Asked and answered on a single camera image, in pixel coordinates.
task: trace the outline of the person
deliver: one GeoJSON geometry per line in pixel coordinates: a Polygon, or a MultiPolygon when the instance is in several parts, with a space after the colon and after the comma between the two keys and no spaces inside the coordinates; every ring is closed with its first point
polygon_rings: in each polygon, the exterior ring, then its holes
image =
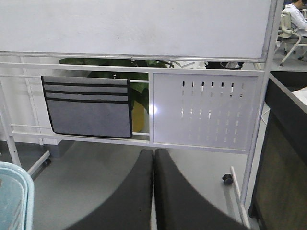
{"type": "Polygon", "coordinates": [[[307,37],[307,22],[299,9],[301,9],[307,0],[292,0],[291,4],[285,5],[284,11],[291,15],[292,28],[298,28],[297,33],[302,37],[307,37]]]}

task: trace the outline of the green plant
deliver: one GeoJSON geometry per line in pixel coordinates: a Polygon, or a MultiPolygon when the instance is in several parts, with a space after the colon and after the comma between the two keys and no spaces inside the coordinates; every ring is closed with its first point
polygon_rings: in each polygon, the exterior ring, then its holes
{"type": "MultiPolygon", "coordinates": [[[[126,59],[98,59],[98,58],[65,58],[59,61],[60,64],[74,65],[99,65],[99,66],[125,66],[125,67],[174,67],[172,62],[155,60],[126,60],[126,59]]],[[[100,72],[92,71],[87,77],[91,78],[119,78],[130,80],[148,80],[147,73],[133,72],[100,72]]],[[[149,91],[148,83],[132,82],[131,84],[131,106],[134,101],[144,106],[149,114],[149,91]]]]}

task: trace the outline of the light blue plastic container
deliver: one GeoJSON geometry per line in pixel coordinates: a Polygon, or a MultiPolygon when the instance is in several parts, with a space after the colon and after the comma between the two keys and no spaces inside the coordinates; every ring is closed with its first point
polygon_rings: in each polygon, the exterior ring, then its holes
{"type": "Polygon", "coordinates": [[[32,230],[34,183],[21,167],[0,162],[0,230],[32,230]]]}

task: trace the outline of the yellow pot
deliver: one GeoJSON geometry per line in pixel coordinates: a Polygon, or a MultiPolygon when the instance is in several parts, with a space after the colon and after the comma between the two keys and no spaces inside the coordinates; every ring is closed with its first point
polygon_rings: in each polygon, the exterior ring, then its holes
{"type": "Polygon", "coordinates": [[[134,101],[132,110],[132,131],[140,132],[144,128],[144,107],[134,101]]]}

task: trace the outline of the caster wheel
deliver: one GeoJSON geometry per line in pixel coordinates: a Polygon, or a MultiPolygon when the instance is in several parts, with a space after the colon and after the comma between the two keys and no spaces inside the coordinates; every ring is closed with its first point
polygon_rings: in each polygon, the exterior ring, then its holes
{"type": "Polygon", "coordinates": [[[232,175],[231,174],[225,174],[223,177],[222,177],[223,181],[224,181],[224,184],[232,184],[233,183],[233,179],[232,179],[232,175]]]}
{"type": "Polygon", "coordinates": [[[47,158],[44,162],[43,162],[43,166],[44,167],[48,167],[51,164],[51,160],[49,158],[47,158]]]}

